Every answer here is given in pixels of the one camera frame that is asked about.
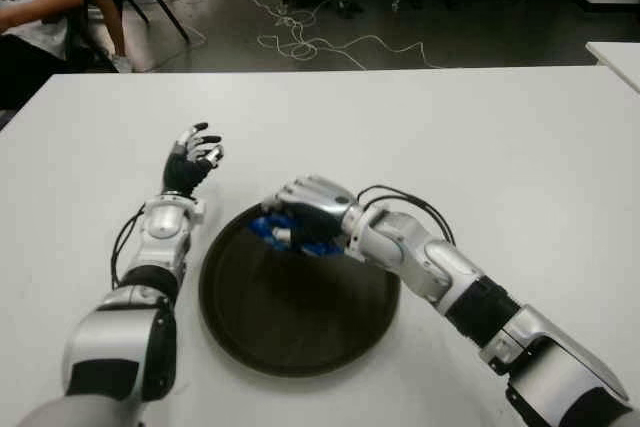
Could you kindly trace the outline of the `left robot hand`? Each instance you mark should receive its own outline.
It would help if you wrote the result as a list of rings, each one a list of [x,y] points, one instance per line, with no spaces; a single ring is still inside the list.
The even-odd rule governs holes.
[[[196,123],[175,140],[163,169],[163,194],[191,197],[209,173],[219,166],[225,155],[222,137],[203,134],[208,127],[207,122]]]

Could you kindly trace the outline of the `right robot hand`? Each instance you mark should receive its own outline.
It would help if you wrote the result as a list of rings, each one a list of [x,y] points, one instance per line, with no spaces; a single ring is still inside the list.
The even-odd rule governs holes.
[[[277,250],[312,256],[339,254],[363,215],[356,197],[320,176],[301,176],[260,205],[252,231]]]

